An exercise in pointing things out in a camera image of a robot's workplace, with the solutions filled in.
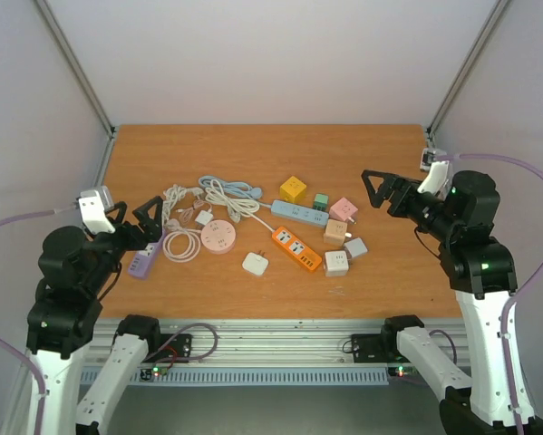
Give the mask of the pink cube adapter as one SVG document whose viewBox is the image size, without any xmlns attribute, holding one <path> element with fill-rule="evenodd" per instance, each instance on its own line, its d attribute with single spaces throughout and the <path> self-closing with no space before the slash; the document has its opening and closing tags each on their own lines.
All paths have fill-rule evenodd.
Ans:
<svg viewBox="0 0 543 435">
<path fill-rule="evenodd" d="M 349 199 L 342 197 L 330 207 L 329 216 L 334 220 L 355 224 L 357 212 L 357 206 Z"/>
</svg>

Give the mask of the tan cube adapter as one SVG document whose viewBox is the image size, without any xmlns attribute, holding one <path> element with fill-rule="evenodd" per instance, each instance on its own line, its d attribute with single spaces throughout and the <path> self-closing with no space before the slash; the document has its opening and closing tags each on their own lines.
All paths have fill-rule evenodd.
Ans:
<svg viewBox="0 0 543 435">
<path fill-rule="evenodd" d="M 348 224 L 343 221 L 329 219 L 325 226 L 323 240 L 326 244 L 341 247 L 347 239 L 351 239 L 352 234 L 348 230 Z"/>
</svg>

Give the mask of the yellow cube socket adapter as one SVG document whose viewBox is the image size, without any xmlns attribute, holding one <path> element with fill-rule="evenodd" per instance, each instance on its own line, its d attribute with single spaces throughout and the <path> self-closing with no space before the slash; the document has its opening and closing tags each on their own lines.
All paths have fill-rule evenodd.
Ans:
<svg viewBox="0 0 543 435">
<path fill-rule="evenodd" d="M 295 176 L 289 177 L 279 188 L 279 198 L 292 204 L 300 204 L 305 197 L 307 185 Z"/>
</svg>

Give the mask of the blue power strip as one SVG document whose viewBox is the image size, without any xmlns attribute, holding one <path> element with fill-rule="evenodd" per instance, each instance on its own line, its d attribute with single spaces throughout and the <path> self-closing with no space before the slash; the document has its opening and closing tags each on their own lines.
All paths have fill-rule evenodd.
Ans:
<svg viewBox="0 0 543 435">
<path fill-rule="evenodd" d="M 271 226 L 256 216 L 261 208 L 267 208 L 275 217 L 315 227 L 325 227 L 329 218 L 329 215 L 324 211 L 279 199 L 273 200 L 271 204 L 264 203 L 261 201 L 263 190 L 259 187 L 252 187 L 246 182 L 227 182 L 214 176 L 202 176 L 199 178 L 199 185 L 206 193 L 205 200 L 211 205 L 225 206 L 228 209 L 229 217 L 234 222 L 239 222 L 241 218 L 253 217 L 267 229 L 270 229 Z"/>
</svg>

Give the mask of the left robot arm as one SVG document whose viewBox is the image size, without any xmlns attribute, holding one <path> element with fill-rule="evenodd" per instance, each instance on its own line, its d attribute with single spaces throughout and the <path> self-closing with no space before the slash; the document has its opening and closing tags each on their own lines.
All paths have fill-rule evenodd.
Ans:
<svg viewBox="0 0 543 435">
<path fill-rule="evenodd" d="M 119 277 L 126 252 L 160 240 L 162 205 L 156 196 L 134 209 L 138 222 L 132 224 L 124 202 L 109 205 L 91 190 L 78 200 L 82 227 L 60 227 L 45 238 L 38 260 L 43 277 L 27 315 L 33 434 L 106 433 L 134 371 L 161 355 L 158 319 L 130 314 L 90 390 L 79 394 L 94 326 L 111 288 L 107 282 Z"/>
</svg>

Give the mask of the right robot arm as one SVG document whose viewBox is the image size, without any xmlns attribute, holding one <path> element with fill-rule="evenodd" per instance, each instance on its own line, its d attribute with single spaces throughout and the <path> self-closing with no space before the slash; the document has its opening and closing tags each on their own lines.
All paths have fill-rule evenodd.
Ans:
<svg viewBox="0 0 543 435">
<path fill-rule="evenodd" d="M 456 173 L 444 199 L 420 181 L 366 169 L 362 180 L 374 208 L 408 218 L 439 242 L 439 261 L 454 291 L 467 335 L 470 372 L 435 344 L 414 315 L 385 320 L 383 353 L 407 359 L 439 402 L 448 434 L 543 434 L 543 419 L 527 394 L 519 363 L 514 310 L 519 295 L 513 256 L 491 232 L 500 203 L 487 174 Z"/>
</svg>

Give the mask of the white flat plug adapter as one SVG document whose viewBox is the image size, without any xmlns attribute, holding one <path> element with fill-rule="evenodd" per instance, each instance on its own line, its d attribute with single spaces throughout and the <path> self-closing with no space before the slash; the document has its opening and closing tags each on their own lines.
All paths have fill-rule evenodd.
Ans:
<svg viewBox="0 0 543 435">
<path fill-rule="evenodd" d="M 262 276 L 266 272 L 268 265 L 269 260 L 261 252 L 249 252 L 243 260 L 242 268 L 254 276 Z"/>
</svg>

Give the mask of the purple power strip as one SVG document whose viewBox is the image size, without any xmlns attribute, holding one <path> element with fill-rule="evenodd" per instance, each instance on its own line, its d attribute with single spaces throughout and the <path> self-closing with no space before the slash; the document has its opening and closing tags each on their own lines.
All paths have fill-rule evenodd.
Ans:
<svg viewBox="0 0 543 435">
<path fill-rule="evenodd" d="M 162 242 L 166 233 L 163 233 L 158 242 L 149 243 L 144 249 L 136 251 L 127 269 L 130 276 L 145 280 L 162 250 Z"/>
</svg>

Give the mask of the grey cube adapter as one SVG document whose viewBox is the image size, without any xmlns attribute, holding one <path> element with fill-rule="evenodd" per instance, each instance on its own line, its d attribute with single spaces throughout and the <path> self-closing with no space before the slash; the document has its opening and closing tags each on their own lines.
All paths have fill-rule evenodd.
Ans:
<svg viewBox="0 0 543 435">
<path fill-rule="evenodd" d="M 368 248 L 360 237 L 344 242 L 344 251 L 349 261 L 368 253 Z"/>
</svg>

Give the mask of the green cube adapter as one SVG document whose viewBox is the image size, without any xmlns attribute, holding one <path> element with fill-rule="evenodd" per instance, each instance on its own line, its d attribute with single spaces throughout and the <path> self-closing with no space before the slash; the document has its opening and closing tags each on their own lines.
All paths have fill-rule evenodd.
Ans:
<svg viewBox="0 0 543 435">
<path fill-rule="evenodd" d="M 326 211 L 329 197 L 324 193 L 317 193 L 314 197 L 312 208 L 319 211 Z"/>
</svg>

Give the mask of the white cube socket adapter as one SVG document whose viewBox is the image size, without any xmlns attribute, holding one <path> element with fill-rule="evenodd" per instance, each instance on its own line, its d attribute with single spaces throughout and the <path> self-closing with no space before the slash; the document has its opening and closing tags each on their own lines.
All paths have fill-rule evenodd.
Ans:
<svg viewBox="0 0 543 435">
<path fill-rule="evenodd" d="M 349 271 L 349 262 L 344 250 L 328 251 L 324 255 L 326 277 L 345 276 Z"/>
</svg>

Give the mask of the pink round power strip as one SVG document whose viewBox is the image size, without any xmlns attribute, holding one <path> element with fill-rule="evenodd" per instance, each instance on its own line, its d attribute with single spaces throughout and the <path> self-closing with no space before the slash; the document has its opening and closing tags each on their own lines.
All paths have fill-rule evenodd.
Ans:
<svg viewBox="0 0 543 435">
<path fill-rule="evenodd" d="M 237 239 L 235 228 L 222 219 L 211 220 L 202 229 L 184 228 L 174 223 L 169 223 L 167 229 L 167 235 L 162 241 L 162 252 L 169 261 L 178 264 L 195 259 L 202 248 L 211 254 L 226 254 L 234 247 Z M 181 253 L 176 254 L 171 245 L 178 237 L 185 237 L 188 245 Z"/>
</svg>

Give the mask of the orange power strip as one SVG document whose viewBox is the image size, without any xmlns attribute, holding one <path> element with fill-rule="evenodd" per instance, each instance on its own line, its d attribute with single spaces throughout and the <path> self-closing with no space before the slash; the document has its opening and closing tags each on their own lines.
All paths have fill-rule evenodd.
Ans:
<svg viewBox="0 0 543 435">
<path fill-rule="evenodd" d="M 322 264 L 322 257 L 285 227 L 277 228 L 272 233 L 272 240 L 308 272 L 314 272 Z"/>
</svg>

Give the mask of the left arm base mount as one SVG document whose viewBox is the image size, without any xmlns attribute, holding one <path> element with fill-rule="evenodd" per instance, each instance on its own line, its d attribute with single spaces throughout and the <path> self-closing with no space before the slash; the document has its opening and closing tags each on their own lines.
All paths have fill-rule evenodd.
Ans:
<svg viewBox="0 0 543 435">
<path fill-rule="evenodd" d="M 187 363 L 192 350 L 193 338 L 190 333 L 177 335 L 164 349 L 150 357 L 150 363 Z"/>
</svg>

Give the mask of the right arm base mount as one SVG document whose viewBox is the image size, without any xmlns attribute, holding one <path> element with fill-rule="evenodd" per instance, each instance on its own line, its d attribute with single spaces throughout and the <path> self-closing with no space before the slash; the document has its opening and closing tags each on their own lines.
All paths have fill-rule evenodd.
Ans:
<svg viewBox="0 0 543 435">
<path fill-rule="evenodd" d="M 352 334 L 341 346 L 344 354 L 351 355 L 354 363 L 388 363 L 381 336 L 376 333 Z"/>
</svg>

